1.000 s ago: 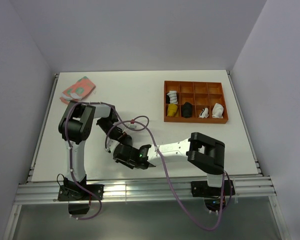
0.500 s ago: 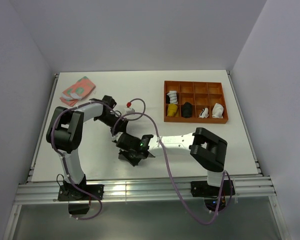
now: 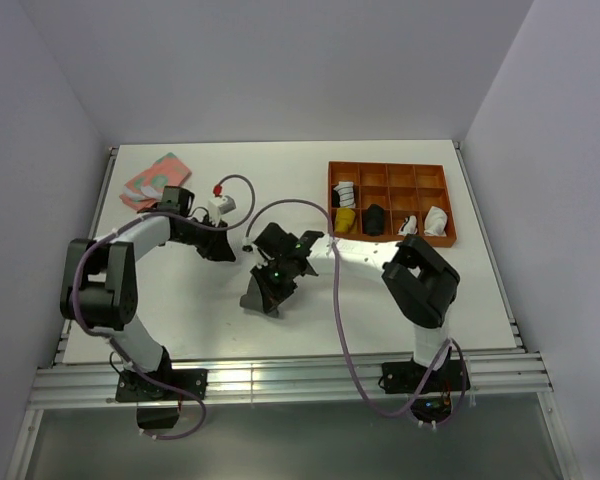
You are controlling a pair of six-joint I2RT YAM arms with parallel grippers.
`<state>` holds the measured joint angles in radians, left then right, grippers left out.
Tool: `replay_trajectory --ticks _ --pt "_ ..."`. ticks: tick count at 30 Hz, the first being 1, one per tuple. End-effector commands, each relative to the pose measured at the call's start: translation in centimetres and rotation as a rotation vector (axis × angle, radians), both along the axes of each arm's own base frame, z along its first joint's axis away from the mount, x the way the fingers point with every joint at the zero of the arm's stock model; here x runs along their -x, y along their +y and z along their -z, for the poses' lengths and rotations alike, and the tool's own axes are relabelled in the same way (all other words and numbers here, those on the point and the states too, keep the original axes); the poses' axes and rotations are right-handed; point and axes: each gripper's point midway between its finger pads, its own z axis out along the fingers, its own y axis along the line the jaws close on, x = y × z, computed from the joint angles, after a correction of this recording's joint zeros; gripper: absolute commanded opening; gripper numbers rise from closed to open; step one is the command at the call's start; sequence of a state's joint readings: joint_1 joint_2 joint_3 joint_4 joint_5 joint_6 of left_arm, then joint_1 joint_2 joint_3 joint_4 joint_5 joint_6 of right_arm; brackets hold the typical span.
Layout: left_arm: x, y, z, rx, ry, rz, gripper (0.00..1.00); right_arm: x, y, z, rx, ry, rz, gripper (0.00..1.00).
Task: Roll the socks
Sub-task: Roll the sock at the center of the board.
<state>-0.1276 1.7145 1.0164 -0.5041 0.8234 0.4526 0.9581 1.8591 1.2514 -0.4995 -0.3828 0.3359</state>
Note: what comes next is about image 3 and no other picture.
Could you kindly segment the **white black striped sock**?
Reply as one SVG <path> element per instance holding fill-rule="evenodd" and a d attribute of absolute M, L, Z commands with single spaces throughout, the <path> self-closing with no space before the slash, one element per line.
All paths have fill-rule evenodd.
<path fill-rule="evenodd" d="M 331 206 L 334 208 L 356 208 L 355 184 L 353 181 L 340 181 L 332 187 Z"/>

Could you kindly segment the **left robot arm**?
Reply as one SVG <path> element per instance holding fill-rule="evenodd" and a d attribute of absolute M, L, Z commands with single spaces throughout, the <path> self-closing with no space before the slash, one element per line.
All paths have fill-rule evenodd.
<path fill-rule="evenodd" d="M 223 216 L 235 201 L 217 188 L 202 219 L 190 212 L 194 194 L 168 187 L 158 204 L 129 224 L 99 239 L 74 239 L 68 247 L 60 294 L 64 318 L 77 321 L 92 337 L 109 342 L 123 370 L 139 376 L 139 388 L 163 399 L 175 386 L 168 351 L 148 333 L 137 314 L 136 262 L 168 242 L 193 246 L 204 259 L 233 262 Z"/>

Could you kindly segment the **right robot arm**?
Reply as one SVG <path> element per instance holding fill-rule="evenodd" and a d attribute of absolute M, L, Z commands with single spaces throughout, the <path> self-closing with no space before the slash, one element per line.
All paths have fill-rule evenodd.
<path fill-rule="evenodd" d="M 271 222 L 246 245 L 256 252 L 240 306 L 276 318 L 278 307 L 297 289 L 296 279 L 339 274 L 384 283 L 400 312 L 414 325 L 413 378 L 432 390 L 448 374 L 451 350 L 446 315 L 455 301 L 459 273 L 423 238 L 365 242 L 309 230 L 297 237 Z"/>

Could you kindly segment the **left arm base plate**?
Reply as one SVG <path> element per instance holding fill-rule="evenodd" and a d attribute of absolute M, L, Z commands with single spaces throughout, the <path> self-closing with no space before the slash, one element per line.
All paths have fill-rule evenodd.
<path fill-rule="evenodd" d="M 176 369 L 167 379 L 148 381 L 137 372 L 123 370 L 115 393 L 118 403 L 146 403 L 190 400 L 184 391 L 205 399 L 208 371 L 202 368 Z"/>

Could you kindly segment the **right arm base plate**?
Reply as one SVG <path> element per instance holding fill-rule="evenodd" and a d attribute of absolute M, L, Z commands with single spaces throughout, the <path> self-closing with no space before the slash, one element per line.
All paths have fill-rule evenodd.
<path fill-rule="evenodd" d="M 413 394 L 426 368 L 413 361 L 385 362 L 381 365 L 378 386 L 386 394 Z M 449 360 L 428 377 L 420 394 L 468 391 L 471 382 L 460 360 Z"/>

